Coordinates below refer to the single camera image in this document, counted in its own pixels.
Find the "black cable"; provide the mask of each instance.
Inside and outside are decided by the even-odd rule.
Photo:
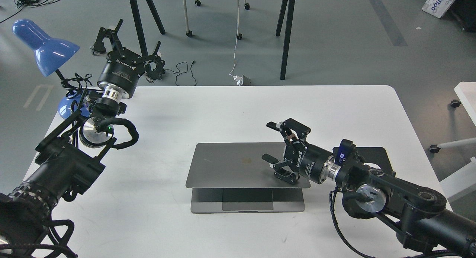
[[[26,6],[26,5],[25,5],[25,6],[23,6],[23,8],[22,8],[22,9],[18,10],[18,12],[16,12],[16,13],[12,14],[11,16],[9,16],[9,17],[8,17],[8,18],[6,18],[6,19],[3,19],[3,20],[0,22],[0,24],[1,24],[1,23],[3,23],[3,22],[5,22],[5,21],[7,21],[8,19],[10,19],[10,18],[14,17],[15,15],[17,15],[17,13],[21,12],[23,9],[25,9],[25,7],[27,7],[27,6]]]
[[[25,4],[23,1],[20,1],[20,0],[17,0],[15,2],[15,0],[13,0],[13,2],[15,2],[15,5],[17,6],[17,8],[19,9],[20,7],[22,7],[18,12],[16,12],[15,14],[9,16],[7,19],[3,19],[1,23],[7,21],[8,19],[14,17],[15,15],[17,15],[19,12],[21,12],[23,9],[25,9],[25,7],[40,7],[40,6],[44,6],[44,5],[48,5],[48,4],[53,4],[53,3],[56,3],[58,1],[62,1],[62,0],[52,0],[51,2],[48,2],[49,0],[46,0],[46,1],[43,1],[41,2],[40,4]]]
[[[367,254],[361,253],[360,251],[357,251],[348,241],[345,239],[344,235],[342,234],[342,231],[340,231],[339,225],[337,223],[337,219],[335,217],[335,197],[337,196],[337,193],[343,193],[344,191],[340,190],[339,187],[335,187],[335,190],[332,190],[329,192],[329,205],[330,205],[330,214],[332,217],[332,223],[334,224],[335,230],[337,231],[337,234],[339,235],[340,239],[355,253],[357,253],[359,256],[362,256],[364,258],[376,258],[374,256],[369,256]],[[444,256],[459,256],[456,253],[453,253],[450,250],[441,250],[441,251],[431,251],[429,253],[423,253],[419,254],[416,256],[407,256],[405,258],[438,258],[438,257],[444,257]]]
[[[187,70],[184,71],[184,72],[180,71],[180,68],[179,68],[179,65],[180,65],[180,64],[186,64],[186,65],[187,65]],[[197,79],[194,77],[193,71],[192,71],[192,66],[193,66],[193,64],[195,64],[195,60],[192,61],[192,64],[190,65],[190,72],[192,73],[192,78],[195,80],[195,84],[194,84],[194,85],[179,85],[179,84],[177,84],[177,78],[178,78],[180,75],[185,74],[185,73],[187,73],[187,72],[189,71],[189,63],[188,63],[187,61],[183,61],[183,62],[180,62],[180,63],[178,63],[177,65],[175,65],[175,67],[177,68],[178,71],[173,71],[173,70],[167,69],[167,70],[169,70],[169,71],[172,71],[174,74],[175,74],[175,73],[178,73],[178,75],[175,76],[175,85],[176,85],[176,86],[197,86]]]
[[[72,97],[68,98],[75,98],[76,96],[79,96],[82,94],[84,90],[88,90],[88,86],[93,86],[91,81],[89,80],[92,77],[91,73],[86,74],[84,77],[81,77],[78,73],[74,73],[75,77],[73,78],[65,78],[61,80],[61,86],[65,88],[66,90],[73,90],[76,91],[76,94],[73,95]],[[76,82],[78,86],[74,86],[70,84],[70,81]]]
[[[43,3],[42,3],[42,4],[36,4],[36,5],[32,5],[31,7],[38,7],[38,6],[44,6],[44,5],[48,5],[48,4],[53,4],[53,3],[58,2],[58,1],[62,1],[62,0],[53,0],[53,1],[48,2],[48,3],[46,3],[46,4],[43,4]]]

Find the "electrical cord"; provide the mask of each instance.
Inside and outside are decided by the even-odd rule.
[[[74,76],[75,77],[73,78],[61,79],[61,86],[63,88],[65,88],[66,90],[76,91],[76,94],[74,96],[68,98],[75,98],[76,96],[81,95],[84,90],[92,90],[88,88],[93,86],[93,84],[89,80],[92,77],[91,73],[88,73],[84,77],[81,77],[78,73],[75,72]],[[72,85],[70,81],[75,82],[77,86]]]
[[[342,234],[342,231],[339,228],[339,225],[337,223],[337,219],[335,217],[335,197],[337,196],[337,193],[343,193],[344,191],[340,190],[339,187],[335,187],[335,190],[332,190],[329,192],[329,205],[330,205],[330,213],[332,217],[332,223],[334,224],[335,230],[337,231],[337,234],[339,235],[340,239],[347,245],[353,252],[357,253],[359,256],[362,256],[364,258],[376,258],[374,256],[369,256],[367,254],[361,253],[360,251],[357,251],[345,238],[345,236]],[[405,258],[438,258],[438,257],[445,257],[445,256],[459,256],[456,253],[453,253],[450,250],[441,250],[441,251],[431,251],[429,253],[423,253],[420,255],[416,256],[407,256]]]
[[[231,75],[231,72],[235,70],[235,67],[237,65],[237,58],[236,58],[236,53],[237,53],[237,45],[238,45],[238,33],[239,32],[239,0],[238,0],[238,9],[237,9],[237,34],[236,34],[236,40],[235,40],[235,51],[233,52],[233,68],[231,69],[230,72],[228,72],[228,75],[232,76],[235,78],[236,76]]]
[[[27,6],[26,6],[26,5],[23,6],[22,9],[18,10],[18,12],[14,13],[14,14],[12,14],[11,16],[9,16],[8,18],[3,19],[2,21],[0,21],[0,24],[3,23],[3,22],[5,22],[5,21],[7,21],[8,19],[14,17],[15,15],[17,15],[19,12],[21,12],[23,9],[25,9],[25,7],[27,7]]]
[[[182,72],[182,71],[180,70],[180,68],[179,68],[179,65],[180,65],[180,64],[186,64],[186,65],[187,65],[187,70],[184,71],[184,72]],[[178,63],[177,65],[175,65],[175,68],[177,68],[178,71],[173,71],[173,70],[167,69],[167,70],[169,70],[169,71],[172,71],[174,74],[175,74],[175,73],[178,73],[178,75],[175,76],[175,85],[176,85],[176,86],[197,86],[197,79],[194,77],[193,71],[192,71],[192,66],[193,66],[193,64],[195,64],[195,60],[192,61],[192,64],[190,65],[190,72],[192,73],[192,78],[195,80],[195,84],[194,84],[194,85],[179,85],[179,84],[177,84],[177,78],[178,78],[180,75],[185,74],[185,73],[187,73],[187,72],[189,71],[189,63],[188,63],[187,61],[183,61],[183,62],[180,62],[180,63]]]
[[[44,5],[48,5],[48,4],[53,4],[53,3],[56,3],[58,1],[61,1],[61,0],[52,0],[51,2],[48,2],[49,0],[46,0],[40,4],[24,4],[23,2],[21,1],[16,1],[13,0],[13,2],[15,2],[15,5],[17,6],[18,9],[20,9],[18,12],[16,12],[15,14],[12,14],[11,16],[9,16],[8,18],[6,19],[3,19],[2,21],[0,21],[0,24],[7,21],[8,19],[14,17],[15,15],[17,15],[19,12],[21,12],[23,9],[25,9],[25,7],[40,7],[40,6],[44,6]]]

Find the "concrete floor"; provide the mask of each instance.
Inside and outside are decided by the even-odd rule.
[[[201,0],[202,6],[196,7],[193,0],[188,0],[193,38],[185,36],[182,0],[154,1],[166,35],[158,32],[145,0],[138,0],[148,49],[162,42],[165,68],[175,70],[175,64],[195,60],[197,85],[235,85],[228,72],[233,67],[237,1]],[[437,19],[421,11],[425,1],[297,0],[284,81],[279,80],[284,32],[281,37],[274,35],[281,0],[248,0],[250,11],[243,9],[241,1],[243,40],[238,41],[233,74],[245,74],[253,85],[264,86],[390,85],[398,93],[422,148],[475,137],[476,128],[463,107],[453,109],[448,103],[457,98],[453,89],[459,82],[475,79],[476,34],[461,31],[450,14]],[[0,0],[0,19],[16,11],[12,0]],[[74,72],[92,73],[93,78],[100,74],[106,60],[92,56],[89,47],[101,26],[115,26],[119,19],[124,19],[119,32],[122,45],[140,53],[128,0],[63,0],[26,8],[0,24],[3,193],[11,192],[22,181],[35,155],[34,148],[43,139],[65,94],[56,75],[43,77],[30,49],[12,34],[13,22],[21,18],[33,20],[52,37],[81,46],[61,67],[66,77]],[[192,85],[194,81],[188,73],[179,77],[179,84]],[[150,84],[141,79],[140,85]],[[173,86],[175,76],[168,72],[152,85]],[[27,106],[35,88],[39,91]],[[46,101],[39,107],[43,97]],[[283,102],[292,103],[292,97],[284,97]],[[331,107],[332,101],[323,106]],[[438,154],[427,151],[440,180],[466,165],[474,155],[475,146],[444,149]],[[474,199],[474,193],[467,195],[452,207],[476,219]]]

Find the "silver laptop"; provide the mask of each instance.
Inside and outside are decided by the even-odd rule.
[[[291,185],[274,177],[268,153],[282,157],[281,143],[200,143],[195,147],[186,187],[193,213],[302,212],[304,177]]]

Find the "chair caster wheel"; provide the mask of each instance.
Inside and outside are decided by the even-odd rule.
[[[428,150],[430,151],[430,153],[438,153],[438,151],[440,151],[441,148],[438,147],[438,145],[430,145],[430,147],[428,148]]]
[[[461,102],[459,100],[451,100],[451,107],[454,109],[459,107],[460,104]]]

